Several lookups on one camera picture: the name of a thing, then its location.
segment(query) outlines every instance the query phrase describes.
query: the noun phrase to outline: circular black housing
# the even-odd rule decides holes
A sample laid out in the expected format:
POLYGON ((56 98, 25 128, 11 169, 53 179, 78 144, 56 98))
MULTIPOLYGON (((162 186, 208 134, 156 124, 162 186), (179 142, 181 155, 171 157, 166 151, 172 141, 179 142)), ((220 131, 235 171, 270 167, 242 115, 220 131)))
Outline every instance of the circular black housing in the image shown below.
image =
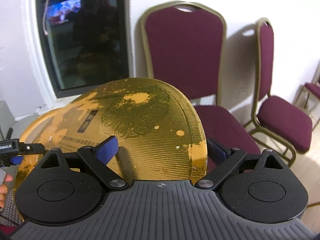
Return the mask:
POLYGON ((17 208, 23 217, 40 223, 77 220, 100 203, 101 185, 88 174, 70 170, 60 150, 51 152, 17 189, 17 208))
POLYGON ((279 157, 274 155, 261 158, 253 171, 223 184, 220 196, 232 212, 260 223, 280 223, 303 214, 308 193, 286 165, 276 163, 279 157), (270 162, 275 162, 273 168, 267 168, 270 162))

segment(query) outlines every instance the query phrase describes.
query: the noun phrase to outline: gray object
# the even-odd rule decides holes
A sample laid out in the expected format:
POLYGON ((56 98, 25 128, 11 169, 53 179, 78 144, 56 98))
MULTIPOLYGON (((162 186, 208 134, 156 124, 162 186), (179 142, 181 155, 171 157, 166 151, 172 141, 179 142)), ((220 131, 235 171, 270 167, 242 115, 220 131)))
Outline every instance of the gray object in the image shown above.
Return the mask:
MULTIPOLYGON (((13 200, 13 190, 11 190, 7 194, 7 198, 5 200, 5 208, 3 209, 1 214, 18 225, 22 224, 21 217, 13 200)), ((0 223, 9 227, 17 226, 2 217, 0 217, 0 223)))
POLYGON ((307 240, 315 236, 298 219, 279 224, 246 220, 228 210, 213 191, 178 180, 135 181, 127 190, 111 192, 96 213, 78 223, 47 227, 28 221, 11 239, 307 240))
POLYGON ((0 101, 0 126, 3 136, 6 137, 10 127, 16 123, 10 109, 5 101, 0 101))
POLYGON ((37 119, 39 115, 38 114, 33 114, 33 115, 29 115, 29 116, 26 116, 25 118, 17 121, 13 126, 12 126, 12 129, 13 129, 13 132, 12 132, 12 135, 11 135, 11 138, 12 139, 15 139, 15 138, 20 138, 21 135, 23 134, 23 132, 25 131, 25 129, 27 129, 27 127, 35 120, 37 119))
POLYGON ((0 168, 0 185, 4 183, 4 178, 7 175, 7 172, 0 168))

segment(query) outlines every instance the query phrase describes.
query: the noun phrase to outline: banquet chair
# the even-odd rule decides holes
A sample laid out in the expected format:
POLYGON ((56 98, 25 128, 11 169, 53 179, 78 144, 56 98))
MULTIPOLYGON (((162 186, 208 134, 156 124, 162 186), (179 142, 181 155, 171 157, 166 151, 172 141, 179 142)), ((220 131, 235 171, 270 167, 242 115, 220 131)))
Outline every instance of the banquet chair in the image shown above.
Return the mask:
MULTIPOLYGON (((301 96, 301 94, 303 92, 307 92, 307 100, 304 104, 304 109, 307 109, 308 108, 308 101, 309 101, 309 98, 310 98, 310 95, 312 95, 314 98, 317 98, 317 101, 319 103, 320 101, 320 75, 318 75, 318 78, 312 82, 312 83, 305 83, 301 89, 300 89, 300 92, 297 96, 297 99, 296 99, 296 102, 295 102, 295 105, 296 103, 299 101, 299 98, 301 96)), ((313 129, 314 130, 316 128, 316 126, 319 124, 320 122, 320 118, 317 119, 316 121, 316 124, 313 126, 313 129)))
MULTIPOLYGON (((255 128, 249 133, 263 133, 276 140, 286 147, 284 153, 275 152, 284 160, 288 161, 290 167, 295 161, 296 154, 306 153, 310 148, 312 121, 310 117, 296 106, 290 104, 278 96, 270 94, 272 83, 273 55, 274 55, 274 33, 271 23, 267 18, 261 18, 256 25, 257 37, 257 65, 255 90, 251 122, 255 128), (267 99, 262 102, 258 110, 258 103, 265 96, 267 99), (286 156, 288 150, 292 153, 292 158, 286 156)), ((266 143, 254 138, 256 142, 264 147, 270 148, 266 143)))
MULTIPOLYGON (((216 105, 194 106, 207 141, 260 154, 244 127, 220 106, 219 68, 227 28, 222 15, 199 3, 172 1, 148 9, 140 27, 149 78, 173 85, 189 100, 215 95, 216 105)), ((211 171, 221 158, 209 152, 211 171)))

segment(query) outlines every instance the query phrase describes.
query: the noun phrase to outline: gray gripper base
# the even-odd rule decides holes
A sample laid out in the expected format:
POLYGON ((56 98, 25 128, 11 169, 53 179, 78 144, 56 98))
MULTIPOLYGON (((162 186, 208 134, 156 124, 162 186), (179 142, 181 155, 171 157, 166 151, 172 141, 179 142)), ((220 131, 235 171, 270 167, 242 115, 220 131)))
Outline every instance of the gray gripper base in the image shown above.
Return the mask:
POLYGON ((313 239, 298 219, 279 224, 248 221, 229 211, 211 190, 188 180, 136 181, 112 192, 91 217, 76 224, 46 227, 32 222, 13 240, 208 240, 313 239))

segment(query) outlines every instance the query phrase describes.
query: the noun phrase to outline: white wall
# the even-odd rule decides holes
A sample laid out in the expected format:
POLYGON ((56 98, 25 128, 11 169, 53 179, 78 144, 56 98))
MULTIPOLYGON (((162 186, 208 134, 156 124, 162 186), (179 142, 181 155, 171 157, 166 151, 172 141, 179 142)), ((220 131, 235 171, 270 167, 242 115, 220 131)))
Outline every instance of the white wall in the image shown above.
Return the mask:
POLYGON ((25 0, 0 0, 0 100, 14 116, 44 104, 34 77, 25 36, 25 0))
MULTIPOLYGON (((130 0, 134 73, 146 76, 137 22, 151 6, 170 0, 130 0)), ((244 123, 250 116, 254 80, 253 24, 267 17, 275 33, 271 93, 292 102, 298 87, 310 81, 320 58, 319 0, 186 0, 220 12, 228 26, 222 64, 222 105, 244 123)))
MULTIPOLYGON (((0 0, 0 100, 15 116, 63 106, 54 96, 41 53, 35 0, 0 0)), ((170 0, 127 0, 132 40, 132 76, 146 76, 137 21, 151 6, 170 0)), ((318 0, 187 0, 220 12, 228 25, 222 64, 222 105, 240 122, 249 119, 253 92, 254 40, 250 29, 268 17, 275 32, 272 93, 292 101, 299 85, 310 81, 319 60, 318 0)))

